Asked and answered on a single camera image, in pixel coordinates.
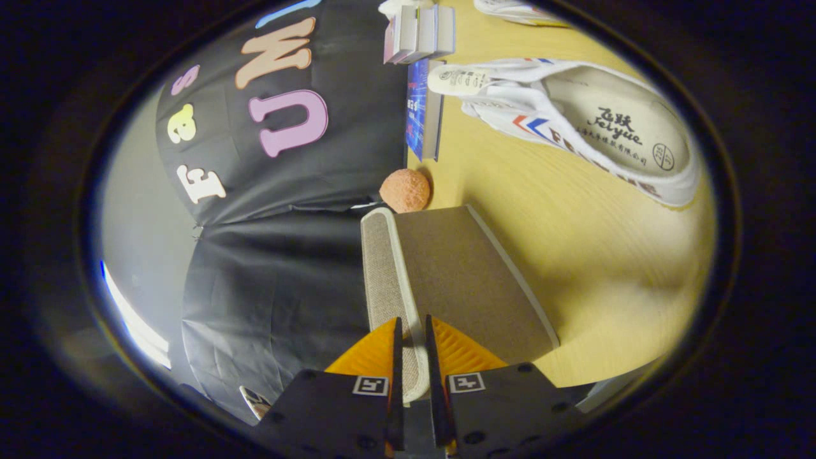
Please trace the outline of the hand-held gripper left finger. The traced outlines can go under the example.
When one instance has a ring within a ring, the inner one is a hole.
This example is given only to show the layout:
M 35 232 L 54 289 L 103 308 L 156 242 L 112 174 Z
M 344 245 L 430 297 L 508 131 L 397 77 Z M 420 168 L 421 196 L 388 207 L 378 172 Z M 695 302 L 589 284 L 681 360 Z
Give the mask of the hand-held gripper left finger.
M 274 458 L 390 458 L 404 448 L 402 320 L 304 369 L 253 428 Z

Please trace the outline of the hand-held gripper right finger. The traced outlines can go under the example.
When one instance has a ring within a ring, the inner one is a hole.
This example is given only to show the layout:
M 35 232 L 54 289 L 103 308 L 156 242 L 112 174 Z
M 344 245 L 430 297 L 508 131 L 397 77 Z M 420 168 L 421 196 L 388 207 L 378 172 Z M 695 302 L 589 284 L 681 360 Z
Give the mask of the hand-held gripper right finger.
M 583 427 L 583 388 L 557 388 L 438 317 L 425 318 L 434 441 L 449 458 L 530 458 Z

